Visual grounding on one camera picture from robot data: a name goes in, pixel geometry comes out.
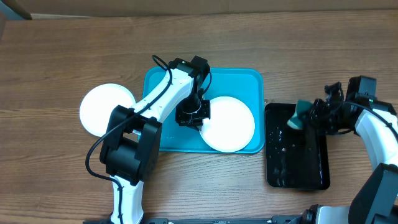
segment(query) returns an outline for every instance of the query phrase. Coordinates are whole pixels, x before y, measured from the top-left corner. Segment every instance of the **wooden table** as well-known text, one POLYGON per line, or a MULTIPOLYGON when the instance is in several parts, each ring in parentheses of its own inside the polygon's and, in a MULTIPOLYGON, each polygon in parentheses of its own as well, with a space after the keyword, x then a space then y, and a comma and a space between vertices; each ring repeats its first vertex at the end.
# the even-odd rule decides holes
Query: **wooden table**
MULTIPOLYGON (((150 56, 208 59, 262 74, 266 103, 323 97, 367 75, 398 105, 398 11, 298 12, 7 22, 0 42, 0 222, 81 223, 113 210, 111 183, 84 165, 96 137, 80 124, 84 95, 120 83, 142 97, 150 56)), ((93 169, 104 173, 92 157, 93 169)), ((145 183, 149 217, 259 218, 349 205, 371 174, 361 139, 328 137, 324 191, 266 183, 255 155, 161 153, 145 183)))

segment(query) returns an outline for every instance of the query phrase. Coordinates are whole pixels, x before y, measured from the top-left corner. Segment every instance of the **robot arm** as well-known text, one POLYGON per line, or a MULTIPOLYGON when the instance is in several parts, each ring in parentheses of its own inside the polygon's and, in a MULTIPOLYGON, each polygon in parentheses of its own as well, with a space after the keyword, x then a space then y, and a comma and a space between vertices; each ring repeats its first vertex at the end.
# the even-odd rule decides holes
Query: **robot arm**
POLYGON ((306 121, 325 134, 355 130, 364 141, 374 172, 350 207, 314 205, 302 215, 300 223, 397 223, 394 202, 398 194, 398 125, 394 108, 377 101, 373 78, 351 78, 345 101, 340 82, 326 86, 325 93, 326 102, 315 100, 306 121), (378 114, 391 128, 365 108, 378 114))
MULTIPOLYGON (((163 80, 144 99, 132 106, 117 106, 109 118, 108 130, 113 129, 121 121, 133 116, 135 111, 145 108, 154 101, 166 88, 170 79, 172 84, 152 106, 143 111, 124 130, 115 131, 106 139, 101 149, 100 161, 106 165, 106 172, 122 186, 121 215, 124 224, 139 224, 144 211, 142 209, 142 190, 144 181, 152 173, 157 162, 160 146, 162 123, 177 107, 176 120, 181 126, 201 125, 203 114, 210 114, 208 100, 203 100, 201 85, 210 72, 207 60, 195 56, 191 62, 176 58, 169 63, 172 75, 167 70, 163 80), (186 120, 184 113, 191 114, 186 120), (134 132, 140 135, 139 142, 123 137, 123 132, 134 132)), ((113 182, 114 212, 111 221, 120 223, 119 187, 113 182)))

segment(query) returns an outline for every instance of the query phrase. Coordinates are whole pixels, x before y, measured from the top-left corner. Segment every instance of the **black cable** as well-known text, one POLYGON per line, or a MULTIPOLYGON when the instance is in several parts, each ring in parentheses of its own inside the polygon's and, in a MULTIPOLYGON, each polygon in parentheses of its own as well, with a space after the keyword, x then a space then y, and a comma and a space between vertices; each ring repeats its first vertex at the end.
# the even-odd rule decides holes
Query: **black cable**
POLYGON ((379 118, 384 124, 386 124, 386 126, 391 130, 392 134, 394 135, 394 137, 396 138, 396 140, 397 140, 397 142, 398 142, 398 133, 397 133, 397 131, 392 127, 392 124, 391 124, 391 123, 389 123, 388 121, 386 121, 386 120, 385 120, 382 116, 380 116, 378 113, 374 112, 373 110, 371 110, 371 109, 369 109, 369 108, 367 108, 367 107, 365 107, 365 106, 362 106, 362 105, 359 105, 359 104, 357 104, 357 103, 353 103, 353 102, 350 102, 350 101, 344 101, 343 104, 352 105, 352 106, 357 106, 357 107, 359 107, 359 108, 361 108, 361 109, 364 109, 364 110, 369 111, 369 112, 370 112, 371 114, 373 114, 375 117, 379 118))
POLYGON ((169 75, 170 75, 170 79, 169 82, 167 83, 166 87, 162 90, 162 92, 160 92, 159 95, 157 95, 150 103, 148 103, 143 109, 141 109, 140 111, 138 111, 137 113, 133 114, 131 117, 125 119, 124 121, 120 122, 120 124, 118 124, 116 127, 114 127, 112 130, 108 131, 107 133, 105 133, 102 137, 100 137, 94 144, 93 146, 90 148, 90 150, 87 152, 87 156, 86 156, 86 169, 88 171, 89 174, 91 174, 94 177, 100 178, 100 179, 104 179, 104 180, 109 180, 114 182, 117 186, 118 186, 118 191, 119 191, 119 205, 118 205, 118 211, 119 211, 119 216, 118 218, 120 219, 120 224, 123 224, 123 219, 122 219, 122 197, 123 197, 123 188, 122 185, 120 184, 120 182, 116 179, 107 177, 105 175, 101 175, 101 174, 97 174, 96 172, 92 171, 90 168, 90 157, 94 151, 94 149, 102 142, 104 141, 104 139, 110 135, 112 132, 114 132, 115 130, 119 129, 119 128, 126 128, 126 125, 129 124, 134 118, 136 118, 138 115, 140 115, 142 112, 144 112, 145 110, 148 110, 160 97, 162 97, 162 95, 167 91, 167 89, 169 89, 170 85, 172 84, 173 81, 173 75, 172 75, 172 71, 169 67, 169 65, 166 64, 166 62, 164 62, 161 58, 159 58, 156 55, 152 55, 152 59, 154 60, 154 62, 163 70, 165 71, 169 71, 169 75))
POLYGON ((345 131, 340 131, 340 132, 337 132, 337 133, 334 133, 334 134, 330 134, 330 135, 342 135, 342 134, 348 134, 348 133, 350 133, 350 132, 352 132, 353 130, 352 129, 348 129, 348 130, 345 130, 345 131))
POLYGON ((206 92, 207 92, 207 90, 209 89, 209 87, 210 87, 210 84, 211 84, 211 80, 213 79, 213 74, 211 74, 211 72, 209 71, 209 74, 210 74, 210 81, 209 81, 209 85, 207 85, 207 87, 205 88, 205 91, 203 91, 203 94, 205 94, 206 92))

